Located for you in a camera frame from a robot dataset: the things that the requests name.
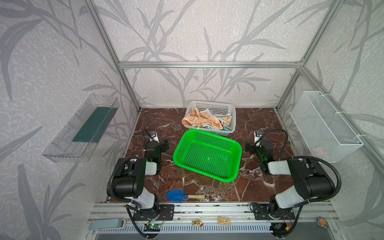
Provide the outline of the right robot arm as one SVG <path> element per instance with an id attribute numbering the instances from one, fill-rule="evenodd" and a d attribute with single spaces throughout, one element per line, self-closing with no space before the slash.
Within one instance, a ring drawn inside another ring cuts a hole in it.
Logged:
<path id="1" fill-rule="evenodd" d="M 313 156 L 293 156 L 283 159 L 282 155 L 289 142 L 288 138 L 285 138 L 279 152 L 279 159 L 275 160 L 274 147 L 265 139 L 270 133 L 272 131 L 266 133 L 255 131 L 254 142 L 246 143 L 246 151 L 257 157 L 259 167 L 264 174 L 290 176 L 293 186 L 271 196 L 267 204 L 251 203 L 250 209 L 256 218 L 278 220 L 288 216 L 294 208 L 329 200 L 339 193 L 342 179 L 334 166 Z"/>

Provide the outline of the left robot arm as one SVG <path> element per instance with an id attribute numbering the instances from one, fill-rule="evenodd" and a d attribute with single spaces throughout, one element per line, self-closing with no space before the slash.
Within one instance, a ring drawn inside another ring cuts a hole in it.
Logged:
<path id="1" fill-rule="evenodd" d="M 159 200 L 145 188 L 145 178 L 159 175 L 163 166 L 162 153 L 168 149 L 167 140 L 163 143 L 150 141 L 145 144 L 143 158 L 119 159 L 107 183 L 107 195 L 128 203 L 128 209 L 132 211 L 159 214 Z"/>

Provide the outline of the green plastic basket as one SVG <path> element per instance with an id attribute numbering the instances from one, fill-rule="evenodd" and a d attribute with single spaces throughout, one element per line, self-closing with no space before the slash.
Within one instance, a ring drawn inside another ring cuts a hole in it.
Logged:
<path id="1" fill-rule="evenodd" d="M 231 183 L 238 177 L 242 152 L 242 146 L 235 140 L 188 130 L 173 154 L 173 161 L 186 170 Z"/>

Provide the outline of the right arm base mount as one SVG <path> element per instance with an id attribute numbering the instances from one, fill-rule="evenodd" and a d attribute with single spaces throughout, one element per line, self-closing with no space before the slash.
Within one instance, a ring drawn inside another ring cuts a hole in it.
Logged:
<path id="1" fill-rule="evenodd" d="M 281 209 L 275 204 L 251 203 L 250 210 L 255 220 L 295 220 L 293 209 Z"/>

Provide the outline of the blue patterned towel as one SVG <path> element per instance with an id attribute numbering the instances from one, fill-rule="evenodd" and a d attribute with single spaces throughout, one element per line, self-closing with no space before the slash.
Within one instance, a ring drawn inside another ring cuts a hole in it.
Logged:
<path id="1" fill-rule="evenodd" d="M 220 122 L 222 126 L 223 131 L 231 131 L 232 127 L 230 127 L 231 122 L 232 122 L 232 113 L 228 112 L 225 115 L 218 115 L 214 114 L 214 112 L 211 112 Z"/>

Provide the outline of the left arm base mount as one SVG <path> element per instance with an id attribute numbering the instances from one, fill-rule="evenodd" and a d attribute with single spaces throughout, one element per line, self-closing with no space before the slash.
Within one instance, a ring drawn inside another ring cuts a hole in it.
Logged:
<path id="1" fill-rule="evenodd" d="M 152 209 L 135 211 L 135 221 L 172 221 L 174 218 L 175 205 L 160 204 Z"/>

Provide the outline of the white plastic basket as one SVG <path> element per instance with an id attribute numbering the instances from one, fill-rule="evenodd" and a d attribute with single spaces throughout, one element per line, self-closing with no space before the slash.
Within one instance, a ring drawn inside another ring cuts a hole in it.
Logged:
<path id="1" fill-rule="evenodd" d="M 186 114 L 189 114 L 192 112 L 192 108 L 197 108 L 200 112 L 204 111 L 206 109 L 209 109 L 210 112 L 214 112 L 214 114 L 218 115 L 225 115 L 228 112 L 232 113 L 232 122 L 230 127 L 232 127 L 231 131 L 223 131 L 223 130 L 214 130 L 208 127 L 204 128 L 196 128 L 196 127 L 186 127 L 188 129 L 196 129 L 196 130 L 202 130 L 208 133 L 220 135 L 223 137 L 227 137 L 228 135 L 235 132 L 236 129 L 236 108 L 231 104 L 225 104 L 225 103 L 216 103 L 216 102 L 207 102 L 207 101 L 191 101 L 187 107 Z"/>

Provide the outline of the orange patterned towel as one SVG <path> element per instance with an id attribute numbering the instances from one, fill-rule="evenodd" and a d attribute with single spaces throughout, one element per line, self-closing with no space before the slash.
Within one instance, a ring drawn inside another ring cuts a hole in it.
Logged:
<path id="1" fill-rule="evenodd" d="M 209 109 L 200 112 L 197 108 L 192 108 L 192 112 L 182 119 L 182 124 L 186 127 L 223 129 L 220 120 Z"/>

